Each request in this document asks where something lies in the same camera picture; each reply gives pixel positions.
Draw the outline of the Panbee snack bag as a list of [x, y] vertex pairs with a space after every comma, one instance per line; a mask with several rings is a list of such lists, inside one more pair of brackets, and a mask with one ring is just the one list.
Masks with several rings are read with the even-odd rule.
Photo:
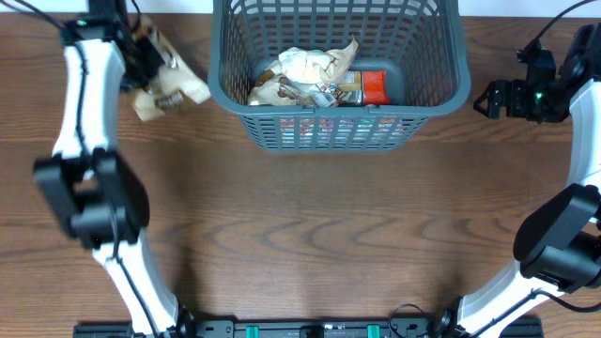
[[341, 83], [302, 84], [283, 74], [265, 71], [251, 90], [248, 106], [362, 106], [363, 81], [359, 71], [349, 71]]
[[134, 36], [138, 42], [149, 42], [162, 61], [149, 83], [135, 91], [132, 107], [142, 121], [157, 119], [184, 106], [199, 105], [211, 97], [207, 83], [186, 64], [147, 15], [142, 16]]

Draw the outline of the orange cracker package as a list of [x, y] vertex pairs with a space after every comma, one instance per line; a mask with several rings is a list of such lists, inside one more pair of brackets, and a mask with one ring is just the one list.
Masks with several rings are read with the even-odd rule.
[[348, 71], [338, 85], [341, 105], [366, 106], [391, 103], [385, 90], [387, 73], [384, 70]]

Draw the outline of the beige snack bag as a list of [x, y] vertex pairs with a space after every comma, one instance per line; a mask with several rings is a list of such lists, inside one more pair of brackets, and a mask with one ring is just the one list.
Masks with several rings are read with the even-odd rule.
[[265, 70], [270, 70], [274, 75], [284, 75], [291, 82], [299, 84], [337, 84], [350, 69], [359, 47], [356, 39], [344, 49], [326, 52], [291, 47], [280, 53]]

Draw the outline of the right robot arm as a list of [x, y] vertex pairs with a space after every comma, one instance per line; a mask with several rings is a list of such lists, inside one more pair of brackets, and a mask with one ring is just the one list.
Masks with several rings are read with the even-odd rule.
[[473, 108], [490, 119], [570, 118], [568, 179], [520, 225], [512, 261], [445, 311], [438, 337], [499, 337], [537, 305], [600, 285], [600, 239], [583, 230], [600, 222], [600, 26], [580, 27], [560, 66], [537, 39], [517, 59], [527, 66], [525, 79], [490, 83]]

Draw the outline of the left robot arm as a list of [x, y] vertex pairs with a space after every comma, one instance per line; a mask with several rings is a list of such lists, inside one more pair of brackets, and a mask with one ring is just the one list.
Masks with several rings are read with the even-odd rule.
[[75, 337], [194, 337], [187, 309], [164, 283], [149, 248], [145, 187], [116, 144], [122, 83], [140, 50], [128, 18], [91, 13], [61, 25], [68, 70], [65, 110], [51, 157], [34, 179], [62, 231], [109, 274], [131, 316], [128, 324], [80, 323]]

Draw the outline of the grey plastic basket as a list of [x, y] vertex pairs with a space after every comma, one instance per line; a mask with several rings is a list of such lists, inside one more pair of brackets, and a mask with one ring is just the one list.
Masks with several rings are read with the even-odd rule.
[[[279, 53], [360, 45], [355, 70], [384, 70], [387, 105], [321, 108], [247, 105], [255, 81]], [[470, 93], [466, 40], [454, 0], [252, 0], [213, 5], [208, 86], [270, 152], [389, 151], [428, 119], [459, 109]], [[401, 141], [379, 149], [285, 149], [281, 118], [396, 118]]]

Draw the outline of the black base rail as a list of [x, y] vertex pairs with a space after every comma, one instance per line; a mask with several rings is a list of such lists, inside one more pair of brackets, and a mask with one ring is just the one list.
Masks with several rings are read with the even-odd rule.
[[[195, 329], [181, 335], [174, 330], [160, 333], [157, 337], [196, 337], [196, 338], [391, 338], [391, 337], [433, 337], [433, 320], [425, 317], [397, 317], [391, 321], [325, 321], [325, 322], [238, 322], [211, 320], [197, 322]], [[73, 328], [73, 338], [101, 337], [155, 337], [152, 333], [143, 336], [134, 333], [130, 324], [77, 325]], [[539, 318], [522, 317], [506, 327], [501, 338], [543, 338], [545, 337]]]

